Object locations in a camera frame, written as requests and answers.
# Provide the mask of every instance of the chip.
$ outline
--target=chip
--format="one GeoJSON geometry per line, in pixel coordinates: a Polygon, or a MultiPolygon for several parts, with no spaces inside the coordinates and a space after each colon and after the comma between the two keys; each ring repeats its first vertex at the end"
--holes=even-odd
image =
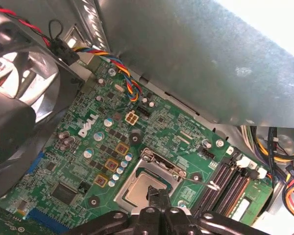
{"type": "Polygon", "coordinates": [[[109,131],[109,134],[110,134],[111,136],[113,136],[115,133],[116,133],[116,131],[115,131],[115,130],[113,130],[113,129],[110,129],[110,131],[109,131]]]}
{"type": "Polygon", "coordinates": [[[119,166],[119,163],[117,162],[117,160],[113,158],[109,158],[104,164],[104,167],[112,172],[114,172],[118,168],[118,166],[119,166]]]}
{"type": "Polygon", "coordinates": [[[120,113],[115,113],[112,116],[112,119],[115,120],[115,121],[120,121],[121,118],[122,118],[122,115],[120,113]]]}
{"type": "Polygon", "coordinates": [[[122,134],[121,134],[120,132],[117,132],[117,133],[115,134],[115,137],[118,138],[118,139],[121,138],[121,136],[122,136],[122,134]]]}
{"type": "Polygon", "coordinates": [[[102,169],[102,167],[103,167],[103,165],[100,164],[100,163],[98,163],[98,164],[96,165],[96,168],[97,168],[98,170],[102,169]]]}
{"type": "Polygon", "coordinates": [[[66,185],[59,183],[53,190],[51,196],[63,202],[66,205],[70,205],[77,195],[76,191],[70,189],[66,185]]]}
{"type": "Polygon", "coordinates": [[[52,162],[48,163],[48,165],[46,167],[46,169],[50,170],[50,171],[54,171],[54,168],[55,168],[55,164],[52,162]]]}
{"type": "Polygon", "coordinates": [[[102,145],[102,146],[100,146],[100,148],[99,148],[101,151],[105,151],[106,149],[107,149],[107,147],[106,146],[104,146],[104,145],[102,145]]]}
{"type": "Polygon", "coordinates": [[[91,161],[89,162],[89,165],[92,166],[92,167],[94,167],[94,166],[96,166],[96,162],[95,162],[94,160],[91,160],[91,161]]]}
{"type": "Polygon", "coordinates": [[[129,146],[123,142],[119,142],[115,149],[117,153],[120,153],[123,156],[128,152],[128,150],[129,150],[129,146]]]}
{"type": "Polygon", "coordinates": [[[107,148],[106,153],[107,153],[107,154],[111,154],[112,151],[113,151],[112,148],[107,148]]]}
{"type": "Polygon", "coordinates": [[[120,140],[123,141],[123,142],[125,142],[126,139],[127,139],[126,136],[122,136],[122,137],[120,138],[120,140]]]}
{"type": "Polygon", "coordinates": [[[102,188],[106,185],[107,182],[108,182],[108,178],[101,174],[98,174],[96,178],[94,179],[94,183],[96,185],[99,185],[102,188]]]}
{"type": "Polygon", "coordinates": [[[116,151],[113,151],[113,152],[111,153],[111,156],[114,157],[114,158],[116,158],[116,157],[118,156],[118,153],[117,153],[116,151]]]}
{"type": "Polygon", "coordinates": [[[84,195],[87,193],[90,187],[91,185],[89,183],[82,181],[78,186],[78,191],[84,195]]]}
{"type": "Polygon", "coordinates": [[[107,95],[108,98],[112,99],[114,97],[114,94],[112,92],[109,92],[107,95]]]}

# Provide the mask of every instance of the metal panel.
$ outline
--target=metal panel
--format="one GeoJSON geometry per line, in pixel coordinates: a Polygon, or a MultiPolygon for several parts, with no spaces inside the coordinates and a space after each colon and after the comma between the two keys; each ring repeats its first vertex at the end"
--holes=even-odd
{"type": "Polygon", "coordinates": [[[95,2],[111,50],[205,118],[294,127],[294,5],[95,2]]]}

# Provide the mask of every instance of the integrated circuit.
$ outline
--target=integrated circuit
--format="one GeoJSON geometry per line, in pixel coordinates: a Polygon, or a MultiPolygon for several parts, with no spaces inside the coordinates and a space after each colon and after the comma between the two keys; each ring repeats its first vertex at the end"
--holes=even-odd
{"type": "Polygon", "coordinates": [[[51,193],[52,197],[56,198],[57,200],[63,202],[66,205],[70,205],[74,201],[76,195],[76,191],[74,191],[66,185],[63,185],[62,183],[58,183],[58,185],[54,188],[53,192],[51,193]]]}
{"type": "Polygon", "coordinates": [[[96,178],[94,179],[94,184],[100,186],[100,187],[104,187],[108,182],[108,178],[104,175],[98,174],[96,176],[96,178]]]}
{"type": "Polygon", "coordinates": [[[115,149],[117,153],[120,153],[123,156],[128,152],[128,150],[129,150],[129,146],[123,142],[119,142],[115,149]]]}
{"type": "Polygon", "coordinates": [[[118,161],[113,158],[109,158],[104,164],[104,167],[112,172],[114,172],[118,168],[118,166],[119,166],[118,161]]]}
{"type": "Polygon", "coordinates": [[[55,164],[52,163],[52,162],[48,163],[48,165],[46,166],[46,169],[47,169],[47,170],[50,170],[50,171],[54,171],[54,169],[55,169],[55,164]]]}

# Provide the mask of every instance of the black ram slot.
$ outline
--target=black ram slot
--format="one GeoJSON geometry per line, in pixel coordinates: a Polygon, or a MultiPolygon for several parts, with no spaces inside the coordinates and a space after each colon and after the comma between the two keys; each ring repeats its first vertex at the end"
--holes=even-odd
{"type": "Polygon", "coordinates": [[[233,168],[233,165],[231,163],[229,165],[222,163],[221,167],[219,169],[216,169],[215,177],[214,178],[212,177],[212,178],[213,178],[213,181],[220,187],[220,190],[215,191],[208,188],[202,194],[202,196],[199,197],[200,199],[197,201],[195,206],[192,207],[191,209],[191,212],[194,217],[198,217],[202,211],[211,210],[216,205],[223,191],[231,182],[231,179],[234,173],[235,173],[235,168],[233,168]]]}
{"type": "Polygon", "coordinates": [[[244,179],[246,179],[245,176],[242,176],[239,172],[236,173],[234,176],[234,180],[232,181],[231,185],[225,190],[223,195],[221,196],[221,200],[218,202],[217,206],[213,209],[214,212],[217,212],[219,214],[224,214],[226,212],[226,209],[229,205],[229,201],[231,201],[232,198],[235,199],[234,195],[237,194],[239,191],[239,188],[244,185],[244,179]]]}

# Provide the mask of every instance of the black chip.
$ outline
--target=black chip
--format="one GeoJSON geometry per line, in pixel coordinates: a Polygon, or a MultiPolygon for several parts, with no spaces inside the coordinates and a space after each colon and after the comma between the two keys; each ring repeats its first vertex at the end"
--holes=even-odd
{"type": "Polygon", "coordinates": [[[98,164],[96,165],[96,168],[97,168],[98,170],[101,170],[102,167],[103,167],[103,165],[101,165],[100,163],[98,163],[98,164]]]}
{"type": "Polygon", "coordinates": [[[121,138],[121,136],[122,136],[122,134],[121,134],[120,132],[117,132],[117,133],[115,134],[115,137],[118,138],[118,139],[121,138]]]}
{"type": "Polygon", "coordinates": [[[111,154],[112,151],[113,151],[113,150],[112,150],[111,148],[108,148],[108,149],[106,150],[106,153],[107,153],[107,154],[111,154]]]}
{"type": "Polygon", "coordinates": [[[114,94],[112,92],[109,92],[107,95],[108,98],[112,99],[114,97],[114,94]]]}
{"type": "Polygon", "coordinates": [[[106,173],[107,172],[107,168],[103,168],[101,171],[102,171],[102,173],[106,173]]]}
{"type": "Polygon", "coordinates": [[[89,183],[82,181],[78,186],[78,191],[81,194],[86,194],[90,187],[91,185],[89,183]]]}
{"type": "Polygon", "coordinates": [[[116,158],[118,156],[118,153],[116,151],[113,151],[113,153],[111,154],[112,157],[116,158]]]}
{"type": "Polygon", "coordinates": [[[125,142],[126,141],[126,136],[121,136],[121,138],[120,138],[120,140],[122,141],[122,142],[125,142]]]}
{"type": "Polygon", "coordinates": [[[63,202],[64,204],[69,205],[74,200],[76,192],[72,191],[63,184],[58,184],[52,192],[51,196],[63,202]]]}
{"type": "Polygon", "coordinates": [[[99,148],[101,151],[105,151],[106,149],[107,149],[107,147],[106,146],[104,146],[104,145],[102,145],[102,146],[100,146],[100,148],[99,148]]]}
{"type": "Polygon", "coordinates": [[[52,162],[50,162],[50,163],[47,165],[46,169],[47,169],[47,170],[50,170],[50,171],[53,171],[54,167],[55,167],[55,164],[52,163],[52,162]]]}
{"type": "Polygon", "coordinates": [[[113,129],[110,129],[110,131],[109,131],[109,134],[110,134],[111,136],[113,136],[115,133],[116,133],[116,131],[115,131],[115,130],[113,130],[113,129]]]}
{"type": "Polygon", "coordinates": [[[101,112],[101,113],[103,113],[103,112],[104,112],[104,108],[99,107],[99,108],[98,108],[98,111],[101,112]]]}
{"type": "Polygon", "coordinates": [[[94,167],[94,166],[96,166],[96,162],[95,162],[94,160],[91,160],[91,161],[89,162],[89,165],[92,166],[92,167],[94,167]]]}

